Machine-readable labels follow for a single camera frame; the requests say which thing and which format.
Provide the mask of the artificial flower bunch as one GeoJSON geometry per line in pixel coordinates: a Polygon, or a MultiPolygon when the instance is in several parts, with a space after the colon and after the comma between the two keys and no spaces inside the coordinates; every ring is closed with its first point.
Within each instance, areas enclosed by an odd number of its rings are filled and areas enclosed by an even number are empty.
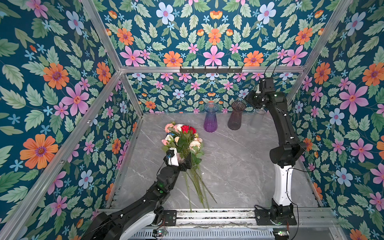
{"type": "Polygon", "coordinates": [[[211,197],[214,202],[216,202],[216,199],[206,186],[200,167],[202,158],[205,154],[203,151],[203,139],[199,136],[197,130],[192,126],[177,124],[176,122],[166,124],[165,133],[166,136],[162,139],[162,150],[165,153],[170,148],[176,148],[182,158],[191,154],[192,169],[183,172],[183,178],[187,188],[189,207],[192,208],[191,193],[195,192],[202,207],[209,209],[210,204],[208,197],[211,197]]]}

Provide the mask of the purple blue glass vase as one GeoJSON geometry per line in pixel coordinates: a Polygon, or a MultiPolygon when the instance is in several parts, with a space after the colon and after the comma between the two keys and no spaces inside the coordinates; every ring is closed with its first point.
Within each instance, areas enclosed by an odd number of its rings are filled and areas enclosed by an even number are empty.
{"type": "Polygon", "coordinates": [[[204,129],[208,133],[213,133],[218,128],[218,121],[217,121],[218,109],[219,109],[218,105],[214,102],[209,102],[204,106],[204,110],[206,112],[204,129]]]}

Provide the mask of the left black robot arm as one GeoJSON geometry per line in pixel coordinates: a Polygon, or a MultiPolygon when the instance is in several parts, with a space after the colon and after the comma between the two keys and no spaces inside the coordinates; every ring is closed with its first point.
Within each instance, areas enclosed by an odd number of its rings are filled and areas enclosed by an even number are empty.
{"type": "Polygon", "coordinates": [[[83,240],[128,240],[138,231],[151,224],[159,224],[163,218],[163,204],[170,197],[180,172],[192,168],[189,153],[182,163],[172,165],[178,160],[176,150],[167,150],[164,157],[166,166],[160,169],[157,180],[146,193],[133,204],[110,215],[100,213],[82,236],[83,240]]]}

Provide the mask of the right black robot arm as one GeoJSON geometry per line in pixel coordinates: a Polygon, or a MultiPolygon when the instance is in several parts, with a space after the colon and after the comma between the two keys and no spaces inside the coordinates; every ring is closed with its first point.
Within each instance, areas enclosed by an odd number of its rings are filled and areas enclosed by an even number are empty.
{"type": "Polygon", "coordinates": [[[245,100],[254,109],[266,108],[270,112],[278,134],[279,146],[270,150],[270,159],[275,167],[275,192],[269,210],[270,220],[275,225],[292,220],[294,225],[292,174],[305,147],[294,130],[286,96],[276,91],[273,78],[264,78],[259,82],[259,90],[250,91],[245,100]]]}

